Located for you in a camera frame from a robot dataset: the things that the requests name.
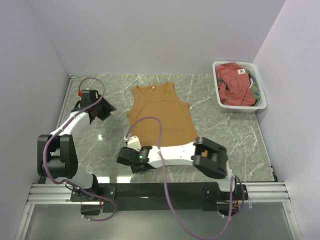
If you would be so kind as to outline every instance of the red cloth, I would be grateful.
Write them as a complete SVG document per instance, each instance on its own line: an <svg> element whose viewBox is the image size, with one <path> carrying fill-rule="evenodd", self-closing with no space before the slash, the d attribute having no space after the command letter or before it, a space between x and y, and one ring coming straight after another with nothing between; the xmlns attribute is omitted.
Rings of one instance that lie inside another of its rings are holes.
<svg viewBox="0 0 320 240"><path fill-rule="evenodd" d="M218 82L220 101L229 106L252 106L256 100L248 88L249 74L239 74L239 69L243 67L235 62L221 64L215 68L216 76L227 85Z"/></svg>

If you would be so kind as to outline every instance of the brown tank top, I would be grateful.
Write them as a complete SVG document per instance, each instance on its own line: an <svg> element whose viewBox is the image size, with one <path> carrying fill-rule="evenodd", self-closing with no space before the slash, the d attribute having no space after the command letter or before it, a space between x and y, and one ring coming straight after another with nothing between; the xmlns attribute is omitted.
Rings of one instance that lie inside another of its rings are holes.
<svg viewBox="0 0 320 240"><path fill-rule="evenodd" d="M132 89L134 103L126 112L130 126L143 117L156 117L162 122L161 147L184 145L196 140L197 132L191 119L188 103L181 101L172 82ZM145 119L137 123L131 136L137 136L141 146L156 146L159 123Z"/></svg>

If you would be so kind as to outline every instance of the marble tabletop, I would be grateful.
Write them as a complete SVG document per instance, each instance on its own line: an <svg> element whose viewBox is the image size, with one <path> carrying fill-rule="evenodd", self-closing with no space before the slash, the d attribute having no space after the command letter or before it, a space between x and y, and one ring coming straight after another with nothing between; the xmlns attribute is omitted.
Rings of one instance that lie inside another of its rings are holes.
<svg viewBox="0 0 320 240"><path fill-rule="evenodd" d="M116 163L124 135L129 128L126 111L134 102L134 86L173 82L178 97L189 103L193 124L199 136L204 136L227 148L232 172L243 181L274 181L273 169L254 113L227 113L218 108L214 77L212 74L105 74L95 76L105 84L104 97L117 110L101 121L96 118L75 139L79 166L95 174L101 183L161 183L162 169L133 174L129 166ZM82 75L71 76L61 124L76 102ZM88 80L83 88L102 88L97 81ZM168 182L212 182L193 166L168 166Z"/></svg>

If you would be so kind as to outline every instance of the white label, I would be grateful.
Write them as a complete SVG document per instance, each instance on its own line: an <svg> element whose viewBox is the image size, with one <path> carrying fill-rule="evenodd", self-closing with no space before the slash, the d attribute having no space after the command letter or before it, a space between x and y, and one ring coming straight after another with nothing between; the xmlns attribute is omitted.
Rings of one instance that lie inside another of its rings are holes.
<svg viewBox="0 0 320 240"><path fill-rule="evenodd" d="M244 68L238 70L238 74L245 74L246 70Z"/></svg>

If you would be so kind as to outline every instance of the white laundry basket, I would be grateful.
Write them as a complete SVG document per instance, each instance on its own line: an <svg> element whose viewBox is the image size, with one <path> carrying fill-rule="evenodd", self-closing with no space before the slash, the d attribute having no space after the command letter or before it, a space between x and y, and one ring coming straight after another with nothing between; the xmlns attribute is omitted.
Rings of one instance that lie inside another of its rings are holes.
<svg viewBox="0 0 320 240"><path fill-rule="evenodd" d="M260 93L260 101L257 102L254 106L229 106L221 103L220 97L219 97L218 83L217 83L216 67L219 66L220 64L227 64L227 63L237 63L239 64L240 67L243 67L244 69L247 69L252 73L258 86L258 92ZM261 84L261 77L255 65L253 65L252 63L243 62L243 61L215 61L212 65L212 68L213 68L216 98L219 104L220 111L233 112L233 113L253 113L255 110L264 109L267 107L265 93Z"/></svg>

